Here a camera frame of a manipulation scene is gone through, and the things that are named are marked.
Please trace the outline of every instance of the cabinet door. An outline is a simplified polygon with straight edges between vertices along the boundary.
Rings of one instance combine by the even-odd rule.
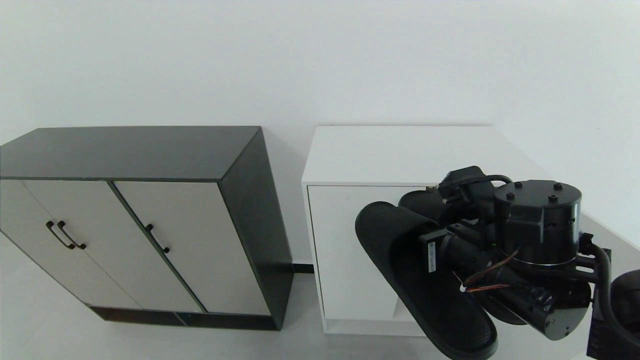
[[[104,181],[25,181],[85,252],[143,309],[200,311]]]
[[[360,245],[358,213],[375,201],[397,204],[425,187],[308,186],[324,317],[347,320],[413,320]]]
[[[216,183],[115,184],[208,312],[269,314]]]
[[[80,301],[105,307],[140,306],[84,251],[68,249],[46,223],[54,220],[19,180],[0,181],[0,229]],[[56,233],[66,244],[70,242]]]

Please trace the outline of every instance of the black cable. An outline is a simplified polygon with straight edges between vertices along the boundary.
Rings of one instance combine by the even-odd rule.
[[[487,183],[489,181],[502,181],[503,183],[506,183],[506,184],[513,182],[513,180],[511,180],[509,177],[504,175],[485,175],[485,176],[470,177],[467,179],[454,181],[452,185],[460,186],[460,185],[469,185],[469,184],[477,184],[477,183]]]
[[[640,350],[640,339],[620,325],[611,308],[611,262],[609,261],[609,256],[598,245],[593,245],[593,250],[600,266],[600,283],[596,290],[602,318],[613,332]]]

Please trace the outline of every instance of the label sticker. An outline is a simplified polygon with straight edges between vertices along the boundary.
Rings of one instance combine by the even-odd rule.
[[[429,272],[436,271],[436,243],[431,242],[427,244],[427,252],[429,259]]]

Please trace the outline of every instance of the orange wire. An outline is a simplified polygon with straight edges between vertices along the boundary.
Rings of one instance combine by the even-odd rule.
[[[479,288],[470,288],[470,289],[467,289],[466,292],[467,293],[475,293],[477,291],[502,289],[502,288],[508,288],[508,287],[509,287],[508,284],[495,284],[495,285],[480,286]]]
[[[495,270],[497,268],[499,268],[500,266],[506,264],[507,262],[509,262],[509,260],[513,259],[514,256],[516,256],[518,254],[518,249],[516,249],[513,254],[509,255],[509,257],[507,257],[506,259],[500,261],[499,263],[495,263],[492,266],[489,266],[488,268],[475,273],[474,275],[471,275],[470,277],[467,278],[467,280],[465,280],[465,282],[462,283],[462,285],[464,287],[469,286],[470,284],[472,284],[473,282],[476,282],[478,279],[482,278],[483,276],[485,276],[486,274],[488,274],[489,272],[491,272],[492,270]]]

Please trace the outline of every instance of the black handle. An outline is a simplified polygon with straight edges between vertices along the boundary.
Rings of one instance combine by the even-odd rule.
[[[80,245],[78,245],[78,244],[77,244],[77,243],[76,243],[76,242],[71,238],[71,236],[69,236],[69,234],[67,234],[67,232],[66,232],[66,231],[65,231],[65,229],[64,229],[64,226],[65,226],[66,224],[67,224],[67,223],[65,223],[64,221],[60,220],[60,221],[58,222],[58,229],[60,229],[60,231],[62,231],[62,233],[67,237],[67,239],[69,239],[69,241],[71,241],[71,242],[72,242],[73,244],[75,244],[77,247],[79,247],[80,249],[83,249],[83,250],[84,250],[84,249],[86,249],[86,245],[85,245],[85,244],[80,244]]]
[[[53,232],[53,229],[52,229],[53,225],[54,225],[53,221],[51,221],[51,220],[47,221],[47,229],[49,230],[49,232],[51,232],[53,234],[53,236],[55,236],[56,239],[58,239],[58,241],[60,241],[60,243],[62,245],[64,245],[67,249],[69,249],[69,250],[75,249],[76,246],[74,244],[69,244],[69,245],[65,244],[65,242],[62,241],[62,239],[58,236],[58,234]]]
[[[156,244],[158,245],[158,247],[160,247],[160,249],[162,249],[162,251],[167,254],[169,253],[169,251],[171,249],[169,249],[168,247],[162,247],[160,246],[160,243],[158,243],[158,241],[156,240],[156,237],[151,233],[151,230],[153,230],[154,226],[152,224],[149,224],[147,226],[145,226],[145,230],[147,230],[147,232],[149,233],[149,235],[151,235],[151,238],[156,242]]]

